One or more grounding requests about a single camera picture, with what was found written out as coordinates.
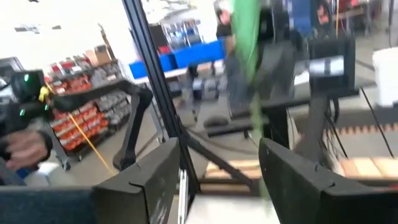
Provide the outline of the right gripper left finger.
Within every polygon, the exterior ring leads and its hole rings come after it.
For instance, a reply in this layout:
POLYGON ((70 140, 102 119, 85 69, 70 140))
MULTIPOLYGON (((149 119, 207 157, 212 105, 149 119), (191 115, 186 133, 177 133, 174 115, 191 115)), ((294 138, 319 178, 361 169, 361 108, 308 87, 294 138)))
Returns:
POLYGON ((94 187, 96 222, 167 223, 178 182, 179 159, 179 141, 171 138, 94 187))

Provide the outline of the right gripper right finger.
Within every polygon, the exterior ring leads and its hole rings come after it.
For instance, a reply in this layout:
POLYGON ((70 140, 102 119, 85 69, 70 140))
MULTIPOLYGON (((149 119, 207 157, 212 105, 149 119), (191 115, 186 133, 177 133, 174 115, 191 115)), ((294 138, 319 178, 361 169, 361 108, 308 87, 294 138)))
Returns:
POLYGON ((325 195, 341 176, 267 138, 259 162, 281 223, 348 223, 346 206, 325 195))

